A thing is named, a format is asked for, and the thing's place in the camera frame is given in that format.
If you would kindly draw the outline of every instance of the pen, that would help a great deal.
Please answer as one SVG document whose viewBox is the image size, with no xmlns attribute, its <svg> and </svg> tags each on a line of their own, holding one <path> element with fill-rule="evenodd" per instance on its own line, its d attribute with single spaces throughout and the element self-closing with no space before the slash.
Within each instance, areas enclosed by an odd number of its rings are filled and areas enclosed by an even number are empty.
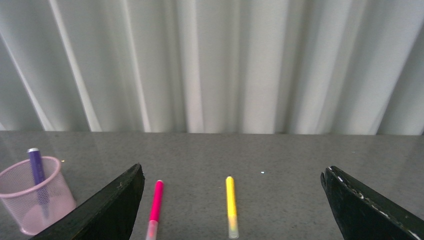
<svg viewBox="0 0 424 240">
<path fill-rule="evenodd" d="M 159 215 L 161 213 L 162 193 L 164 192 L 164 182 L 158 180 L 154 188 L 153 204 L 151 205 L 150 220 L 148 222 L 146 240 L 156 240 L 158 232 Z"/>
<path fill-rule="evenodd" d="M 236 192 L 234 190 L 234 178 L 229 176 L 225 180 L 226 186 L 226 208 L 228 212 L 228 237 L 239 238 L 239 227 L 237 224 Z"/>
<path fill-rule="evenodd" d="M 29 162 L 31 164 L 32 176 L 34 177 L 34 184 L 38 185 L 46 180 L 43 170 L 43 162 L 38 148 L 28 149 Z M 37 190 L 38 202 L 41 205 L 44 217 L 49 217 L 49 193 L 45 186 Z"/>
</svg>

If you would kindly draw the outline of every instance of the granite surface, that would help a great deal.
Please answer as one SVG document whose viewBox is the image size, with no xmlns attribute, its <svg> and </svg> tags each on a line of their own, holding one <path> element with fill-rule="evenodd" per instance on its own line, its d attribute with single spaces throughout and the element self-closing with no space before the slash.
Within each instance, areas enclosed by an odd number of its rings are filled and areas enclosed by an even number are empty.
<svg viewBox="0 0 424 240">
<path fill-rule="evenodd" d="M 78 205 L 140 162 L 146 181 L 132 240 L 145 238 L 159 179 L 158 240 L 228 239 L 228 175 L 239 239 L 343 239 L 320 183 L 330 165 L 424 218 L 423 136 L 0 131 L 0 170 L 33 147 L 64 160 Z M 0 239 L 28 238 L 0 206 Z"/>
</svg>

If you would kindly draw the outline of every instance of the pink mesh pen holder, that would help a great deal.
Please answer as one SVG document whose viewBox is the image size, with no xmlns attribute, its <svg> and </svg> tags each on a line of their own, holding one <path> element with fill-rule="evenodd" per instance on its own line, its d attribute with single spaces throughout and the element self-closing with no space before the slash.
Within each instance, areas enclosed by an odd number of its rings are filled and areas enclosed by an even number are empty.
<svg viewBox="0 0 424 240">
<path fill-rule="evenodd" d="M 45 181 L 35 185 L 30 160 L 0 173 L 0 199 L 26 235 L 36 235 L 76 207 L 61 173 L 61 162 L 42 157 Z"/>
</svg>

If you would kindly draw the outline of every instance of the table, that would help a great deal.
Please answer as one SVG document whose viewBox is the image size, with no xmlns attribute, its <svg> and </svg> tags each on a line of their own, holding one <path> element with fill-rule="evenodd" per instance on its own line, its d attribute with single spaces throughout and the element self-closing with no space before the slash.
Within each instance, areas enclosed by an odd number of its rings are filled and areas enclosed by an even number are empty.
<svg viewBox="0 0 424 240">
<path fill-rule="evenodd" d="M 146 181 L 132 240 L 145 237 L 159 179 L 158 240 L 228 239 L 229 175 L 239 239 L 343 239 L 320 183 L 331 165 L 424 218 L 424 136 L 0 131 L 0 169 L 33 147 L 64 160 L 77 205 L 140 162 Z M 1 206 L 0 239 L 28 238 Z"/>
</svg>

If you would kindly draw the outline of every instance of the purple pen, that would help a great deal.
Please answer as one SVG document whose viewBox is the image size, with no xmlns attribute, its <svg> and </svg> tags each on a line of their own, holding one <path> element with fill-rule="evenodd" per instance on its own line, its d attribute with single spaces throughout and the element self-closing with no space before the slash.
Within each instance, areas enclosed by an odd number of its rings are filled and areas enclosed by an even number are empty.
<svg viewBox="0 0 424 240">
<path fill-rule="evenodd" d="M 43 162 L 38 148 L 28 149 L 29 162 L 31 163 L 32 176 L 34 177 L 35 185 L 46 180 L 43 170 Z M 37 190 L 38 202 L 41 205 L 43 214 L 46 218 L 49 217 L 49 193 L 45 186 Z"/>
</svg>

